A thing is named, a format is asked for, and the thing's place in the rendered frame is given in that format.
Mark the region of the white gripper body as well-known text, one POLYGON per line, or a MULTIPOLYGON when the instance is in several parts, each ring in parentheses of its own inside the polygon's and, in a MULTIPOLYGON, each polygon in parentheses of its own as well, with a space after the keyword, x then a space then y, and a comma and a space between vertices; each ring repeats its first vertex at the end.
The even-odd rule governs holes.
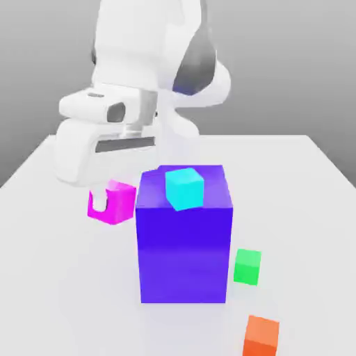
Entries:
POLYGON ((124 124, 66 119, 55 137, 56 176, 73 186, 125 181, 156 166, 154 127, 124 132, 124 124))

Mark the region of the small magenta cube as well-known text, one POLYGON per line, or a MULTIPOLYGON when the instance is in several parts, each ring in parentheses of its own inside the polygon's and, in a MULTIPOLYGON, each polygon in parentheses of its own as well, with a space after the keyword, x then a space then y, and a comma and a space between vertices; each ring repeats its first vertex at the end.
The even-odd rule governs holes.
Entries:
POLYGON ((88 212, 90 218, 109 225, 117 225, 134 216, 136 187, 115 180, 110 180, 106 187, 106 208, 98 211, 93 205, 93 194, 89 192, 88 212))

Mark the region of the small cyan cube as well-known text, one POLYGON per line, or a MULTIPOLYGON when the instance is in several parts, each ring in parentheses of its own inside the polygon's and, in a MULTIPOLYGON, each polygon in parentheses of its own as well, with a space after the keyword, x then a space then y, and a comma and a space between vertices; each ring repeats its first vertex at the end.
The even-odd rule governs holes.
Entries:
POLYGON ((204 205, 204 178, 194 168, 165 173, 165 196, 175 211, 204 205))

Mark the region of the small green cube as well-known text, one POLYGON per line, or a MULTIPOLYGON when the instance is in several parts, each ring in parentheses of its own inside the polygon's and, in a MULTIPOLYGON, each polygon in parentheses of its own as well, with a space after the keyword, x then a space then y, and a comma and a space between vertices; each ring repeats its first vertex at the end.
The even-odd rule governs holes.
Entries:
POLYGON ((260 264, 260 251, 238 249, 234 265, 234 282, 258 285, 260 264))

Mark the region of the small orange cube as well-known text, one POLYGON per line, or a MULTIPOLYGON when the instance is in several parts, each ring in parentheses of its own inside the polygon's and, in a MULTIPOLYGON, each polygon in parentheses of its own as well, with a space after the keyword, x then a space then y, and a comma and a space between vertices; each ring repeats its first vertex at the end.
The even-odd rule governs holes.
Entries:
POLYGON ((242 356, 276 356, 280 323, 250 315, 242 356))

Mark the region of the large purple box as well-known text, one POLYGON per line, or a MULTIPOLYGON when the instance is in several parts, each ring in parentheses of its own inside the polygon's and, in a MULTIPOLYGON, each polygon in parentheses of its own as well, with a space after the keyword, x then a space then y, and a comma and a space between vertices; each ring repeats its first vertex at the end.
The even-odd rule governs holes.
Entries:
POLYGON ((197 165, 202 207, 175 211, 161 165, 141 175, 136 200, 140 299, 143 303, 224 303, 233 204, 221 165, 197 165))

